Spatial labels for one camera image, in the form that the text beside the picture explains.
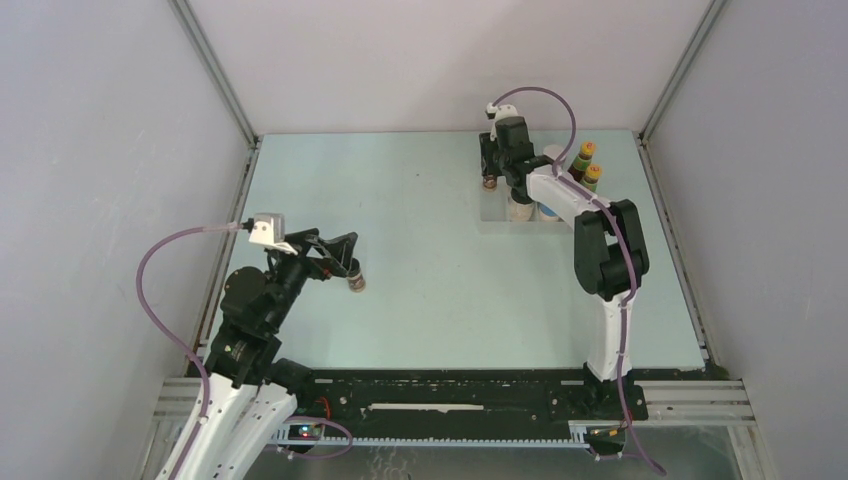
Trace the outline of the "small black cap spice bottle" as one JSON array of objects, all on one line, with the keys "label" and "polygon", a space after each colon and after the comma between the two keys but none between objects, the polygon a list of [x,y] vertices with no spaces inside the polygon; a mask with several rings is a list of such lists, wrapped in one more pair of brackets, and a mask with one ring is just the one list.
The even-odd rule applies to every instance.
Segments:
[{"label": "small black cap spice bottle", "polygon": [[482,178],[482,188],[484,191],[493,192],[497,189],[498,179],[494,175],[485,175]]}]

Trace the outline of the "black lid salt shaker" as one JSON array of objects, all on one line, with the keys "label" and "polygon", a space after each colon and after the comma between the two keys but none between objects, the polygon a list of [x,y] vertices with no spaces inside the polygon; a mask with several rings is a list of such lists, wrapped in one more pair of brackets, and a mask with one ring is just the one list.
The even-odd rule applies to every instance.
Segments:
[{"label": "black lid salt shaker", "polygon": [[512,199],[507,202],[507,218],[510,222],[529,222],[535,211],[535,203],[520,203]]}]

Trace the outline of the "small dark pepper bottle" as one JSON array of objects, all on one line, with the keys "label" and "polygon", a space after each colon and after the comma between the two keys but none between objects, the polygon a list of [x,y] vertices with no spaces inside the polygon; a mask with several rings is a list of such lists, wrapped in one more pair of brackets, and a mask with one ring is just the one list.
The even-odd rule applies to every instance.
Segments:
[{"label": "small dark pepper bottle", "polygon": [[366,281],[360,267],[356,267],[348,272],[346,281],[349,289],[352,292],[362,292],[366,287]]}]

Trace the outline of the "blue label spice jar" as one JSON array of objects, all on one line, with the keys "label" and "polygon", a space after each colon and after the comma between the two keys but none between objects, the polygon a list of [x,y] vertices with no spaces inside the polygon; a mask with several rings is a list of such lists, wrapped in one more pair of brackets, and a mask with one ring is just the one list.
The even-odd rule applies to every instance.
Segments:
[{"label": "blue label spice jar", "polygon": [[564,151],[563,146],[557,145],[557,144],[552,144],[552,145],[547,145],[543,149],[542,154],[544,156],[546,156],[547,158],[549,158],[550,162],[553,163],[560,157],[560,155],[563,153],[563,151]]},{"label": "blue label spice jar", "polygon": [[560,222],[561,218],[543,203],[537,204],[538,220],[542,222]]}]

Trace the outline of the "sauce bottle yellow cap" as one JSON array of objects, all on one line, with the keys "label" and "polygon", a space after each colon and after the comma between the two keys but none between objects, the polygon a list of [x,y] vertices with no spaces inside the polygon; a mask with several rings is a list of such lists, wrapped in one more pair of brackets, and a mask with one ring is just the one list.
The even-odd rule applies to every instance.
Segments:
[{"label": "sauce bottle yellow cap", "polygon": [[580,185],[590,192],[596,192],[603,174],[603,168],[598,164],[590,164],[583,174]]},{"label": "sauce bottle yellow cap", "polygon": [[576,182],[580,182],[585,176],[589,166],[592,164],[595,150],[596,144],[592,141],[587,141],[581,144],[578,153],[568,168],[568,173]]}]

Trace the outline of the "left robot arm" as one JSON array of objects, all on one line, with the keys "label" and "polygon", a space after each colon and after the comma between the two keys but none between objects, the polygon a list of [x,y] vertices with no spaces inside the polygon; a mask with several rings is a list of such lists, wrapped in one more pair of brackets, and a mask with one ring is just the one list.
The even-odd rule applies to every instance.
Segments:
[{"label": "left robot arm", "polygon": [[271,377],[281,361],[278,336],[304,285],[310,280],[345,279],[364,288],[354,255],[358,235],[323,239],[316,228],[287,233],[276,214],[220,226],[245,230],[266,254],[267,267],[232,272],[220,302],[222,323],[204,357],[176,342],[197,367],[201,387],[186,425],[158,473],[160,479],[241,479],[284,422],[312,411],[315,388],[301,379]]}]

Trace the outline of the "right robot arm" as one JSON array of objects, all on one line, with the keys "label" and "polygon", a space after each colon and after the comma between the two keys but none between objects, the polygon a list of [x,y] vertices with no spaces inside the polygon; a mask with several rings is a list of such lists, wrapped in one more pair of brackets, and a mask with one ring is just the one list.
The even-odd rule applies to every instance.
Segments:
[{"label": "right robot arm", "polygon": [[590,188],[602,172],[598,165],[588,162],[581,177],[574,178],[557,164],[563,147],[536,151],[524,117],[496,109],[489,118],[489,131],[479,136],[485,189],[506,184],[506,216],[512,222],[529,222],[541,215],[563,221],[573,233],[578,284],[600,302],[587,360],[597,381],[583,388],[581,402],[591,416],[606,418],[622,403],[621,392],[611,381],[631,369],[632,304],[650,268],[638,208],[630,200],[610,201]]}]

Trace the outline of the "clear plastic organizer tray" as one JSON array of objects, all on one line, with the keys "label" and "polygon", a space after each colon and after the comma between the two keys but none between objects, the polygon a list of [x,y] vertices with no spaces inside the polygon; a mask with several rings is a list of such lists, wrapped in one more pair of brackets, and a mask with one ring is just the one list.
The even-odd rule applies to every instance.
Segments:
[{"label": "clear plastic organizer tray", "polygon": [[[550,167],[541,167],[527,177],[528,193],[535,203],[535,211],[529,222],[510,222],[507,218],[507,202],[510,190],[504,181],[494,192],[480,191],[478,194],[478,229],[484,234],[517,235],[523,239],[531,236],[572,236],[575,219],[586,207],[587,200],[575,190],[558,180]],[[543,203],[560,216],[560,222],[538,220],[537,204]]]}]

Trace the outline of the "left circuit board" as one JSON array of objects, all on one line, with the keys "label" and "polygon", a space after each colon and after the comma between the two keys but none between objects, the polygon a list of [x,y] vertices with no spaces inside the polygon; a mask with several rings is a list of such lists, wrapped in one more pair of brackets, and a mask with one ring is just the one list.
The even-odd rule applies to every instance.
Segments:
[{"label": "left circuit board", "polygon": [[285,439],[288,445],[315,444],[323,439],[325,427],[319,423],[289,424]]}]

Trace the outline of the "circuit board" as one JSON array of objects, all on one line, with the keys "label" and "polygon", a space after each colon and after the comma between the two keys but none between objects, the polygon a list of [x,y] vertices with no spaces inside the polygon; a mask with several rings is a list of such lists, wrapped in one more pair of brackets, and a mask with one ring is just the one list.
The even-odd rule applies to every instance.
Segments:
[{"label": "circuit board", "polygon": [[325,427],[319,423],[289,424],[285,439],[288,445],[315,444],[323,439]]},{"label": "circuit board", "polygon": [[587,428],[584,439],[590,444],[623,446],[626,443],[627,431],[626,425],[592,426]]}]

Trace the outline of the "right circuit board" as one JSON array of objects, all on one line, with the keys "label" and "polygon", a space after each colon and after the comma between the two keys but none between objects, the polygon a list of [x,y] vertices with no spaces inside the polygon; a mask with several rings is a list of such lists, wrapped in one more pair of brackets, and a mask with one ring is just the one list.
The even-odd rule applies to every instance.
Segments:
[{"label": "right circuit board", "polygon": [[590,444],[623,446],[626,443],[627,431],[626,425],[592,426],[587,428],[584,439]]}]

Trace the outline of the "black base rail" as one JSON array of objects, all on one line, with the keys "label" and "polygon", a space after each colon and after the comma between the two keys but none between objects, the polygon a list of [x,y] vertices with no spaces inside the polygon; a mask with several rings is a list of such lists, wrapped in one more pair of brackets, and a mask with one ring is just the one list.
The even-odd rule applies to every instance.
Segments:
[{"label": "black base rail", "polygon": [[568,441],[571,425],[648,417],[643,389],[585,369],[313,370],[299,405],[357,440]]}]

